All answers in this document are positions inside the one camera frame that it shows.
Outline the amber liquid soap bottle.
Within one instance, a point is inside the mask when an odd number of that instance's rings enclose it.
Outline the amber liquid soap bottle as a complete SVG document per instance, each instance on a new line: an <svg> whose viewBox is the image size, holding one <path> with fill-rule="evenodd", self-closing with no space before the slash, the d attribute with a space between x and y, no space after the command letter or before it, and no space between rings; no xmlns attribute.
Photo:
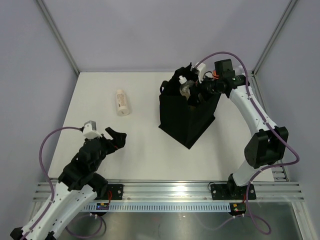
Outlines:
<svg viewBox="0 0 320 240"><path fill-rule="evenodd" d="M182 75L178 78L180 83L179 92L188 100L191 95L190 88L195 84L195 82L193 80L187 80L187 78Z"/></svg>

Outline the cream bottle with label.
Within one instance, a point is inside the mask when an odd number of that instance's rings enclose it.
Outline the cream bottle with label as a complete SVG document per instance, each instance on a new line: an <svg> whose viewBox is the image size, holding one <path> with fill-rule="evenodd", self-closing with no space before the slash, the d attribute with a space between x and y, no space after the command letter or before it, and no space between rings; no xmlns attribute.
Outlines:
<svg viewBox="0 0 320 240"><path fill-rule="evenodd" d="M130 114L130 107L128 104L127 95L124 90L118 89L115 94L116 111L121 117Z"/></svg>

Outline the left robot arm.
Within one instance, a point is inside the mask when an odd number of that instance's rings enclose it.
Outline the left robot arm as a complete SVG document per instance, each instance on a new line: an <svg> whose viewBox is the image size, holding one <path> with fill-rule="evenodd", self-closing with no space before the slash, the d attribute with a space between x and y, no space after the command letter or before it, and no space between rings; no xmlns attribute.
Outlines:
<svg viewBox="0 0 320 240"><path fill-rule="evenodd" d="M121 191L108 186L108 181L97 173L107 155L122 149L127 134L107 127L107 139L97 132L92 123L79 129L84 136L83 146L64 168L55 185L48 178L51 194L22 227L12 230L14 240L56 240L73 218L91 201L120 200Z"/></svg>

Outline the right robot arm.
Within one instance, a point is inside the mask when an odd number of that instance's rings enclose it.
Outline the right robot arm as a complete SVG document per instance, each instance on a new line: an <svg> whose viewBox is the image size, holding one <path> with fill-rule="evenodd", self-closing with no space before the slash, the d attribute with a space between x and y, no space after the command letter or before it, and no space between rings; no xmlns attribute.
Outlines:
<svg viewBox="0 0 320 240"><path fill-rule="evenodd" d="M269 118L257 102L245 72L238 74L231 59L216 61L211 77L205 73L206 66L189 65L178 73L180 93L188 99L196 94L207 96L225 95L240 111L251 139L244 148L244 162L228 177L225 184L228 196L239 198L250 191L252 181L263 171L273 167L284 157L289 132Z"/></svg>

